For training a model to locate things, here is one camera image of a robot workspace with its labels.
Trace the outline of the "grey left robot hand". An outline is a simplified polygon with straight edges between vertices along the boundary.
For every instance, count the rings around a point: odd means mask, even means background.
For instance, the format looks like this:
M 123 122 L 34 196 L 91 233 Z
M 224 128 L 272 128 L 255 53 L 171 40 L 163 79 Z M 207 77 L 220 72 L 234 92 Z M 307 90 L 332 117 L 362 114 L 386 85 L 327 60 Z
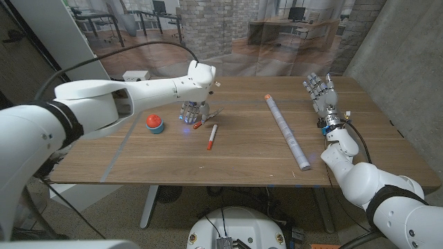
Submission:
M 184 101 L 181 105 L 179 119 L 183 120 L 186 124 L 194 124 L 197 122 L 199 115 L 201 115 L 201 121 L 205 122 L 209 117 L 209 112 L 210 106 L 205 101 Z

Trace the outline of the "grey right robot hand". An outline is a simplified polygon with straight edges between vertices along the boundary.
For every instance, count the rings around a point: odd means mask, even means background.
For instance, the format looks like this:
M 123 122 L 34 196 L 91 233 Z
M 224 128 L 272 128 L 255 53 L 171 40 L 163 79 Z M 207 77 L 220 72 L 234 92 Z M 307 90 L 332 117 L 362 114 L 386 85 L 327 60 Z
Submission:
M 327 74 L 326 79 L 322 80 L 317 74 L 311 73 L 307 76 L 307 81 L 302 84 L 313 102 L 314 111 L 319 116 L 317 127 L 333 130 L 341 125 L 341 118 L 336 108 L 338 94 L 330 74 Z

